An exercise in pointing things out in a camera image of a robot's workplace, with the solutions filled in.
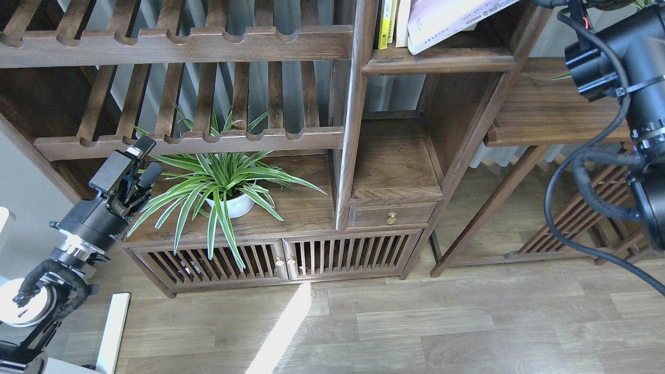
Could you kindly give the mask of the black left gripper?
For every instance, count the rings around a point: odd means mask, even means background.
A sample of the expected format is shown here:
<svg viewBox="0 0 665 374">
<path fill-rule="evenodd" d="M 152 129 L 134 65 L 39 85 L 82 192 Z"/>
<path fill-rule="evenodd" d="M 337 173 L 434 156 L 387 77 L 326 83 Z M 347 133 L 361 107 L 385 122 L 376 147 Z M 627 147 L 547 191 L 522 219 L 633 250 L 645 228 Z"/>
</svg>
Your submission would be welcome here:
<svg viewBox="0 0 665 374">
<path fill-rule="evenodd" d="M 155 140 L 143 136 L 126 152 L 112 152 L 90 180 L 89 185 L 106 199 L 104 204 L 114 215 L 130 219 L 149 199 L 150 191 L 164 167 L 159 163 L 149 163 L 140 176 L 137 172 L 155 146 Z"/>
</svg>

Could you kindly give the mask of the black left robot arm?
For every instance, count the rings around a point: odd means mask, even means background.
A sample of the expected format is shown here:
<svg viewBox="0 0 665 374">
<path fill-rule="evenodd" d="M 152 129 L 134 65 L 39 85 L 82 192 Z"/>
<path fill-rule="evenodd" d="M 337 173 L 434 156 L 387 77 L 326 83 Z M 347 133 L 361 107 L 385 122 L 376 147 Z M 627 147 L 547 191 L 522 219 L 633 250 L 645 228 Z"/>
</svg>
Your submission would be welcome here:
<svg viewBox="0 0 665 374">
<path fill-rule="evenodd" d="M 21 343 L 2 341 L 2 373 L 41 373 L 47 367 L 45 347 L 65 317 L 97 292 L 86 282 L 96 262 L 123 236 L 152 195 L 163 167 L 145 158 L 156 146 L 141 137 L 125 151 L 114 151 L 92 177 L 93 199 L 82 199 L 60 222 L 52 222 L 65 239 L 50 258 L 24 278 L 2 285 L 2 323 L 31 327 Z"/>
</svg>

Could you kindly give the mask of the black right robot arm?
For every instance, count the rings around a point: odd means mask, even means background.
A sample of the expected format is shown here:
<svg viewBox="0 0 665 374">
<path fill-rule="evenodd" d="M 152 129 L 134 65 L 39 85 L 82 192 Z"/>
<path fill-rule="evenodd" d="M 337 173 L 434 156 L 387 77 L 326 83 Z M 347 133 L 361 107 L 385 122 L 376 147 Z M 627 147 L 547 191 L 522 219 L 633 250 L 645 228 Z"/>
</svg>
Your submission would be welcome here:
<svg viewBox="0 0 665 374">
<path fill-rule="evenodd" d="M 552 192 L 570 167 L 579 194 L 592 210 L 614 220 L 638 222 L 651 246 L 663 249 L 664 7 L 655 1 L 601 31 L 594 30 L 587 9 L 616 10 L 629 1 L 537 1 L 558 8 L 556 18 L 572 28 L 578 41 L 565 49 L 566 65 L 580 95 L 589 101 L 613 97 L 620 108 L 610 125 L 574 151 L 549 182 L 544 200 L 546 223 L 553 236 L 572 249 L 605 259 L 645 281 L 659 293 L 663 284 L 636 265 L 600 249 L 577 244 L 556 227 Z M 613 205 L 592 186 L 588 161 L 627 168 L 634 207 Z"/>
</svg>

